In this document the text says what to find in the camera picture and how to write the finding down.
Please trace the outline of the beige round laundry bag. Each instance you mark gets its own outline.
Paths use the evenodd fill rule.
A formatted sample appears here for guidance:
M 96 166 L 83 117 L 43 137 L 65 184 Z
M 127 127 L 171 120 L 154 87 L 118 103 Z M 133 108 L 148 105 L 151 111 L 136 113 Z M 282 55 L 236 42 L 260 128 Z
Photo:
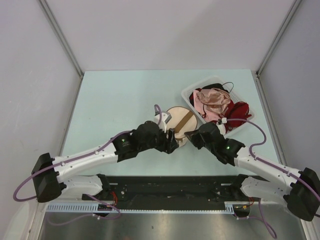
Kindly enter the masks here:
M 173 129 L 174 137 L 179 147 L 183 147 L 189 140 L 185 132 L 192 132 L 198 126 L 196 115 L 183 106 L 174 106 L 167 110 L 171 119 L 166 124 L 167 130 Z

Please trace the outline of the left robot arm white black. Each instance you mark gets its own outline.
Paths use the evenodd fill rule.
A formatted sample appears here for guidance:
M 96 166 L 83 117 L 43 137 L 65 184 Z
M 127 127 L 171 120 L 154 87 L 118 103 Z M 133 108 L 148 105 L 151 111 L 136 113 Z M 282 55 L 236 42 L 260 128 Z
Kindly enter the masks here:
M 69 178 L 88 169 L 132 159 L 151 149 L 171 154 L 178 147 L 172 128 L 164 131 L 157 123 L 146 121 L 137 129 L 118 133 L 97 148 L 69 156 L 51 157 L 44 153 L 31 172 L 36 199 L 39 203 L 57 199 L 67 188 Z

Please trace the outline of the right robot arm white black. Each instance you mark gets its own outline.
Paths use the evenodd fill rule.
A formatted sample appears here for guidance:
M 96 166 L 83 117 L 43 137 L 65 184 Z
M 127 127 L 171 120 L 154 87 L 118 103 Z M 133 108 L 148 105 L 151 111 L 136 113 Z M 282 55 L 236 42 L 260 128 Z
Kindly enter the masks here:
M 241 182 L 230 188 L 231 196 L 242 201 L 245 197 L 264 199 L 283 205 L 294 216 L 311 222 L 320 208 L 320 179 L 306 167 L 299 170 L 257 156 L 251 147 L 224 137 L 213 123 L 201 125 L 185 133 L 197 148 L 206 148 L 221 163 L 248 170 L 262 180 L 242 176 Z

